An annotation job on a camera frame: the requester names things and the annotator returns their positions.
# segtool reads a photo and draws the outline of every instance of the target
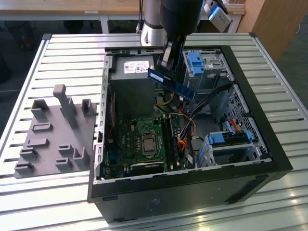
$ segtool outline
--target gray plastic base plate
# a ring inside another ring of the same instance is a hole
[[[92,103],[92,107],[94,113],[84,116],[81,104],[75,104],[78,127],[74,130],[63,116],[61,106],[49,106],[45,109],[45,121],[38,122],[33,117],[14,177],[26,178],[88,170],[96,104]]]

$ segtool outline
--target cpu socket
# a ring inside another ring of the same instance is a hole
[[[145,132],[141,135],[142,140],[142,155],[148,159],[152,159],[156,156],[156,134],[155,132]]]

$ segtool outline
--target aluminum table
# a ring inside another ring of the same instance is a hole
[[[107,224],[88,204],[89,172],[15,179],[34,99],[58,104],[55,84],[74,102],[98,104],[104,48],[140,46],[135,34],[52,35],[42,40],[0,140],[0,230],[300,230],[308,227],[308,112],[257,38],[193,34],[186,45],[230,45],[294,170],[242,203]]]

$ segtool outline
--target ram slot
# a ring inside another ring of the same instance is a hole
[[[177,138],[173,131],[173,122],[171,116],[168,118],[169,126],[170,126],[170,133],[171,133],[171,144],[172,144],[172,151],[173,151],[173,162],[176,164],[176,166],[180,166],[180,158],[179,158],[179,152],[178,152],[178,145],[177,145]]]
[[[174,170],[174,163],[173,163],[173,148],[171,145],[171,140],[169,137],[169,126],[168,126],[167,118],[162,117],[161,119],[161,125],[162,125],[162,132],[163,132],[163,141],[164,141],[164,147],[165,147],[165,154],[166,154],[166,162],[167,162],[167,168],[169,170]]]

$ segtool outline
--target blue ram module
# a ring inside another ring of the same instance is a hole
[[[150,68],[148,68],[148,79],[154,81],[155,83],[158,83],[158,84],[164,86],[165,88],[177,93],[180,96],[183,96],[186,99],[194,100],[196,95],[197,95],[197,93],[194,90],[192,90],[192,89],[190,89],[190,88],[188,88],[188,87],[186,87],[186,86],[184,86],[184,85],[182,85],[182,84],[180,84],[180,83],[178,83],[178,82],[176,82],[172,79],[169,79],[168,77],[164,76],[163,74],[160,74],[159,72],[154,71]]]

